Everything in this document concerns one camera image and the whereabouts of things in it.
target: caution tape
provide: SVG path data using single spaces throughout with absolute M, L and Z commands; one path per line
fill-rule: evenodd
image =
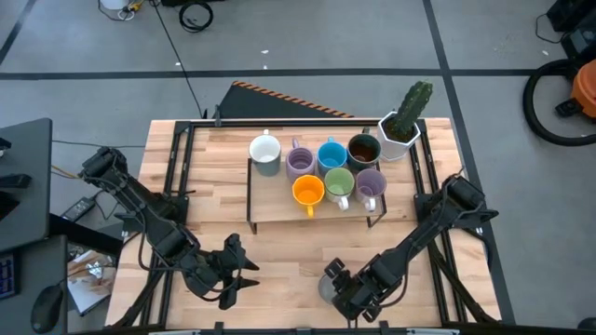
M 251 84 L 251 83 L 246 83 L 246 82 L 241 82 L 241 81 L 235 81 L 234 83 L 232 83 L 232 85 L 233 86 L 247 88 L 247 89 L 251 89 L 251 90 L 253 90 L 255 92 L 259 92 L 261 94 L 266 94 L 266 95 L 271 96 L 271 97 L 274 97 L 274 98 L 283 99 L 283 100 L 288 101 L 288 102 L 298 103 L 298 104 L 303 105 L 304 107 L 316 109 L 318 111 L 321 111 L 321 112 L 324 112 L 324 113 L 327 113 L 327 114 L 332 114 L 332 115 L 339 116 L 339 117 L 354 117 L 353 115 L 350 115 L 348 113 L 344 113 L 344 112 L 340 112 L 340 111 L 334 110 L 333 108 L 325 107 L 325 106 L 316 104 L 314 102 L 302 100 L 300 98 L 294 98 L 294 97 L 289 96 L 287 94 L 278 93 L 276 91 L 273 91 L 273 90 L 267 89 L 267 88 L 263 88 L 263 87 L 258 87 L 256 85 Z

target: keyboard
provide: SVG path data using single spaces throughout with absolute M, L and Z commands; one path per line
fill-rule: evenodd
M 15 259 L 12 254 L 0 255 L 0 299 L 17 294 Z

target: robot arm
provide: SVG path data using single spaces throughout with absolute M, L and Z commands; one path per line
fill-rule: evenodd
M 202 250 L 196 237 L 180 223 L 185 211 L 173 199 L 151 193 L 130 176 L 126 157 L 117 149 L 99 149 L 83 164 L 79 177 L 116 199 L 127 211 L 119 216 L 125 230 L 142 232 L 153 247 L 163 265 L 157 270 L 182 272 L 184 283 L 199 298 L 219 300 L 220 309 L 225 310 L 236 303 L 239 289 L 259 284 L 240 273 L 233 277 L 235 270 L 259 270 L 246 258 L 238 234 L 226 238 L 221 251 Z M 215 289 L 220 281 L 223 289 Z M 204 298 L 210 291 L 221 294 L 216 299 Z
M 403 297 L 408 263 L 441 231 L 478 227 L 498 215 L 494 210 L 482 209 L 483 205 L 484 194 L 469 181 L 459 176 L 448 178 L 441 190 L 424 202 L 418 213 L 420 224 L 398 246 L 377 254 L 353 276 L 339 259 L 325 268 L 336 293 L 332 299 L 335 308 L 348 320 L 355 320 L 364 313 L 364 318 L 373 322 L 383 308 L 396 304 Z M 401 285 L 404 276 L 406 284 L 400 297 L 383 304 Z

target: dark green mug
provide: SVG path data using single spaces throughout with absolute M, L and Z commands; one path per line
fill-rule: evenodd
M 366 127 L 347 144 L 347 165 L 353 172 L 374 168 L 381 157 L 381 143 Z

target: hexagonal pot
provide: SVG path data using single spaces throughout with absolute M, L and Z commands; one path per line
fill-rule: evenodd
M 414 124 L 414 135 L 412 136 L 412 139 L 408 142 L 404 143 L 389 139 L 389 137 L 383 130 L 383 123 L 390 116 L 397 113 L 398 112 L 389 112 L 389 114 L 385 115 L 385 117 L 382 118 L 381 121 L 379 121 L 379 123 L 376 125 L 376 139 L 378 139 L 381 143 L 381 158 L 383 158 L 383 160 L 387 162 L 395 162 L 403 158 L 410 150 L 410 147 L 420 137 L 420 129 L 418 128 L 418 125 Z

